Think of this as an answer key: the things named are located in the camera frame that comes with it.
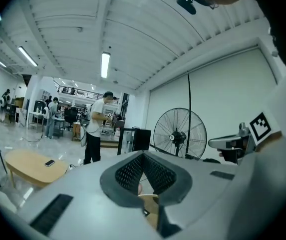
tiled floor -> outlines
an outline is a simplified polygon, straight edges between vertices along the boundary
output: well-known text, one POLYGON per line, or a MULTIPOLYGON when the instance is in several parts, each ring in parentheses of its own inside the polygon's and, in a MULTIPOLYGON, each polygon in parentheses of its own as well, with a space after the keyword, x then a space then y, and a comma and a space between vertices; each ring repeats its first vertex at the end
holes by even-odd
MULTIPOLYGON (((85 148, 81 147, 77 141, 71 141, 72 132, 64 131, 64 136, 61 138, 53 137, 53 139, 47 139, 41 137, 40 127, 38 133, 35 129, 30 128, 27 130, 25 127, 15 126, 14 123, 0 123, 0 150, 2 151, 2 157, 6 156, 6 153, 10 151, 7 149, 29 149, 34 150, 39 154, 48 156, 49 158, 59 159, 65 161, 67 164, 75 166, 82 166, 84 159, 85 148)), ((115 148, 101 148, 101 159, 109 159, 117 155, 117 149, 115 148)), ((143 194, 151 194, 153 189, 146 177, 142 178, 143 194)), ((13 188, 9 180, 8 175, 5 173, 0 160, 0 191, 5 193, 11 202, 17 207, 22 207, 25 201, 40 191, 40 188, 31 185, 29 182, 24 181, 20 177, 14 175, 16 188, 13 188)))

black perforated gripper pad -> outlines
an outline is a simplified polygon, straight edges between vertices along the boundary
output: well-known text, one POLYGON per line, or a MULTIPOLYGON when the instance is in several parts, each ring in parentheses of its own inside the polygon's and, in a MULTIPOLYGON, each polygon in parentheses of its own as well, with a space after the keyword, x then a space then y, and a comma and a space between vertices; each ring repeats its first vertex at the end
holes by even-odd
POLYGON ((148 151, 138 151, 105 170, 100 178, 101 188, 119 206, 143 207, 137 197, 143 173, 159 195, 160 206, 180 203, 192 186, 192 178, 183 168, 148 151))

railing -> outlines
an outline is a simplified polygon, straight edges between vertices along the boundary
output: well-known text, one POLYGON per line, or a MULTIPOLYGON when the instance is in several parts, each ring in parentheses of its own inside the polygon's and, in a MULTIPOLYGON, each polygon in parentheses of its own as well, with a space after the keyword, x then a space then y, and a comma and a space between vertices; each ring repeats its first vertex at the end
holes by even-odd
MULTIPOLYGON (((89 98, 89 99, 94 99, 94 100, 100 100, 103 98, 103 94, 98 94, 96 92, 91 92, 91 91, 88 91, 88 90, 81 90, 81 89, 76 89, 74 87, 66 87, 66 86, 61 86, 59 85, 55 80, 54 81, 54 84, 55 84, 55 87, 56 87, 56 90, 58 93, 63 93, 63 94, 69 94, 69 95, 74 95, 74 96, 77 96, 77 97, 82 97, 82 98, 89 98)), ((118 104, 118 101, 119 101, 119 98, 113 100, 112 104, 118 104)))

smartphone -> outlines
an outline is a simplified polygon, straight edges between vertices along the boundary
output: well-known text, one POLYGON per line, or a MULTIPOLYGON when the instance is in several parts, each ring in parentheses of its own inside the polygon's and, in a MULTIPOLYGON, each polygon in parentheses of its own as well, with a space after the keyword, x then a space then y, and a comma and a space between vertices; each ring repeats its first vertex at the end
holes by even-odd
POLYGON ((55 163, 55 161, 54 161, 54 160, 50 160, 50 161, 48 161, 48 162, 45 163, 45 166, 49 167, 49 166, 51 166, 53 163, 55 163))

white sleeve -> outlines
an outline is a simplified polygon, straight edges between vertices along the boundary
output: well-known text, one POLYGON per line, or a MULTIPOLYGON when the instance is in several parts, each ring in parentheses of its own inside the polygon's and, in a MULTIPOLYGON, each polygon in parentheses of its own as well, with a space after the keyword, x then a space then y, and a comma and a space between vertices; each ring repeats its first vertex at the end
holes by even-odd
POLYGON ((93 112, 103 113, 103 109, 104 109, 104 103, 99 102, 99 103, 95 104, 95 108, 94 108, 93 112))

